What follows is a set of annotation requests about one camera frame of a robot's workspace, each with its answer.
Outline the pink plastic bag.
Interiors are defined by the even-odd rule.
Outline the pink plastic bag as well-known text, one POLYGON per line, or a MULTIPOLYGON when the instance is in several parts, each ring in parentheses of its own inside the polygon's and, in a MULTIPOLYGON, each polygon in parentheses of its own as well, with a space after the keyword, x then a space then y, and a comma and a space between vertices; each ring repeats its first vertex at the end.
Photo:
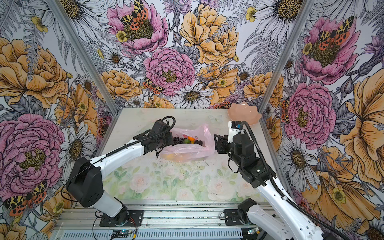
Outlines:
POLYGON ((173 137, 187 139, 188 136, 197 140, 190 144, 179 144, 165 147, 160 153, 164 159, 167 154, 176 154, 178 160, 175 162, 187 162, 193 160, 204 160, 215 152, 214 137, 209 130, 208 124, 203 124, 194 130, 174 128, 171 130, 173 137))

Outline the pink flower-shaped bowl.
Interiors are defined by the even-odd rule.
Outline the pink flower-shaped bowl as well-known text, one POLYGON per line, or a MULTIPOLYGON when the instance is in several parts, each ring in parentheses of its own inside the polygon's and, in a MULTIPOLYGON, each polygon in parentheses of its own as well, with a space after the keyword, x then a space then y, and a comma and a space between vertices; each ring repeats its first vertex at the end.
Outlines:
POLYGON ((232 103, 228 109, 228 116, 232 121, 246 121, 250 126, 255 125, 262 118, 257 106, 250 106, 246 102, 232 103))

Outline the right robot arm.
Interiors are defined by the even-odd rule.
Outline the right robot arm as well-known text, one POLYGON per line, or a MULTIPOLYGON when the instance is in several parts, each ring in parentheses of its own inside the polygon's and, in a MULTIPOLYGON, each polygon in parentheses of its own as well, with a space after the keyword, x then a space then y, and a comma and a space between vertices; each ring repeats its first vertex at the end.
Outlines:
POLYGON ((266 162, 254 137, 247 133, 234 136, 214 135, 218 154, 226 154, 238 166, 243 179, 258 190, 278 214, 267 214, 250 198, 238 205, 240 221, 257 225, 276 240, 324 240, 325 233, 313 217, 304 214, 288 196, 275 172, 266 162))

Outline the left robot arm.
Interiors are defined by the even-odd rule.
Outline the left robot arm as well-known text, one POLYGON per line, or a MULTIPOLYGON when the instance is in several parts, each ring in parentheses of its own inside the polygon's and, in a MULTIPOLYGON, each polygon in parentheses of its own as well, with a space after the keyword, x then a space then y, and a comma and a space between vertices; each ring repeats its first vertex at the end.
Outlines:
POLYGON ((175 123, 174 117, 166 116, 157 120, 150 130, 105 155, 77 160, 65 189, 82 207, 94 208, 108 216, 111 224, 123 226, 130 220, 128 209, 104 190, 103 180, 128 162, 153 151, 159 154, 163 148, 171 146, 171 130, 175 123))

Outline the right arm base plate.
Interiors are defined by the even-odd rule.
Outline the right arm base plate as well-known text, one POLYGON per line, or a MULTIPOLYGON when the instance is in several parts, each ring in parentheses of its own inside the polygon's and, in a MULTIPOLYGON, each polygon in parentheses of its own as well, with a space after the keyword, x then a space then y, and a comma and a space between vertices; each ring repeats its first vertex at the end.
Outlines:
POLYGON ((239 209, 225 209, 224 221, 226 226, 246 226, 250 224, 247 214, 239 209))

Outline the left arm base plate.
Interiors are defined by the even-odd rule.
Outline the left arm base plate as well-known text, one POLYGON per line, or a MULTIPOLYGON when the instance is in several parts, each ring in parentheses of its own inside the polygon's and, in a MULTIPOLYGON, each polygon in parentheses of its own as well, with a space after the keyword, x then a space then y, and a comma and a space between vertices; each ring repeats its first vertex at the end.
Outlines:
POLYGON ((140 227, 144 218, 143 210, 122 210, 115 217, 103 214, 100 227, 140 227))

